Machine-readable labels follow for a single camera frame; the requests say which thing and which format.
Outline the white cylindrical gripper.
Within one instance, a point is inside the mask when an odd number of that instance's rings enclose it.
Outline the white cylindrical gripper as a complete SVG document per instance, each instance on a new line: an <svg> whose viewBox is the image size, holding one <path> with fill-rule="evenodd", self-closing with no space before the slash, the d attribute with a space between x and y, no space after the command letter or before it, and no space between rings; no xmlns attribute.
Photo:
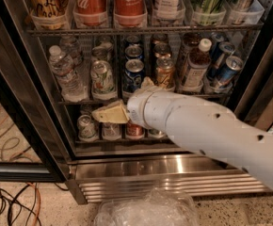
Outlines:
<svg viewBox="0 0 273 226"><path fill-rule="evenodd" d="M96 121L104 123L124 124L130 118L132 123L149 129L150 125L145 121L144 110L149 97L153 94L151 89L154 87L152 79L145 76L141 89L137 89L128 99L127 109L123 100L118 100L93 110L91 115Z"/></svg>

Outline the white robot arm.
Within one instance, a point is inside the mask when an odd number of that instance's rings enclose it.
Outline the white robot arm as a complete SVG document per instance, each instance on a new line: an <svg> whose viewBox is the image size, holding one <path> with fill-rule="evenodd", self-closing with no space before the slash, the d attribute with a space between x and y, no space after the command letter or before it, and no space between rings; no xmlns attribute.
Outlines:
<svg viewBox="0 0 273 226"><path fill-rule="evenodd" d="M126 103L118 100L92 116L161 131L177 146L243 170L273 190L273 134L240 121L223 105L143 82Z"/></svg>

